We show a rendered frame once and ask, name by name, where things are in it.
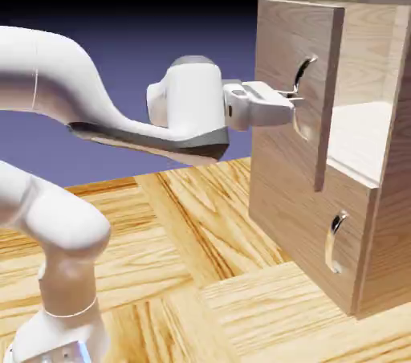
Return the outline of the long curved metal handle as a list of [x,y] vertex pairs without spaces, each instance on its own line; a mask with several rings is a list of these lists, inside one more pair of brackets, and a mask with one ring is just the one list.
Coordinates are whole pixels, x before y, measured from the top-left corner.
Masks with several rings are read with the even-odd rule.
[[[310,58],[306,58],[301,65],[299,66],[298,71],[296,72],[295,75],[295,79],[294,79],[294,83],[293,83],[293,88],[292,88],[292,92],[298,92],[299,93],[299,85],[300,85],[300,81],[303,78],[304,72],[309,68],[309,66],[311,64],[313,64],[314,62],[317,61],[317,57],[316,56],[312,56]],[[299,134],[299,136],[301,138],[303,138],[305,141],[308,140],[308,137],[303,133],[303,131],[301,130],[301,128],[299,127],[299,122],[298,122],[298,118],[297,118],[297,114],[296,111],[294,111],[294,116],[293,116],[293,128],[294,130]]]

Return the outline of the large light wood door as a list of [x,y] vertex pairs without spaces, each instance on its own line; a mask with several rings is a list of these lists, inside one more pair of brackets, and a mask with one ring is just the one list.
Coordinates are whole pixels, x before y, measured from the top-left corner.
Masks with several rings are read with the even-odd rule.
[[313,190],[323,187],[332,108],[340,60],[344,8],[292,0],[259,0],[255,48],[256,80],[291,92],[301,63],[318,59],[304,72],[295,104],[305,141],[290,124],[257,128],[273,142],[276,156],[287,161]]

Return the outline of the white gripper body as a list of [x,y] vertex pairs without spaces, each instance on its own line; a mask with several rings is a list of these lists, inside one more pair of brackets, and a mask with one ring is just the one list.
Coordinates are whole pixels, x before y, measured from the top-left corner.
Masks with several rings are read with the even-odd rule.
[[289,124],[295,106],[283,94],[262,81],[243,82],[248,95],[251,126],[280,126]]

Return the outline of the light wood cabinet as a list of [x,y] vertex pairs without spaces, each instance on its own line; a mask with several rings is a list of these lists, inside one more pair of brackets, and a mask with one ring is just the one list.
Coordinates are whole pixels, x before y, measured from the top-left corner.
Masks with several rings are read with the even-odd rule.
[[[351,315],[363,318],[411,302],[411,0],[292,1],[344,8],[324,183],[331,166],[378,189]],[[256,129],[251,159],[280,158]]]

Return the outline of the small light wood door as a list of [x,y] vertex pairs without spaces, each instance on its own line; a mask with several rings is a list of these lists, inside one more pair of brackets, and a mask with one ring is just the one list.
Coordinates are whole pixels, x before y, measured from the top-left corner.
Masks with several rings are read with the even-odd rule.
[[[324,187],[315,192],[304,176],[281,158],[252,157],[250,217],[348,315],[356,313],[366,240],[378,189],[327,167]],[[334,216],[349,217],[341,225],[334,274],[324,262],[324,245]]]

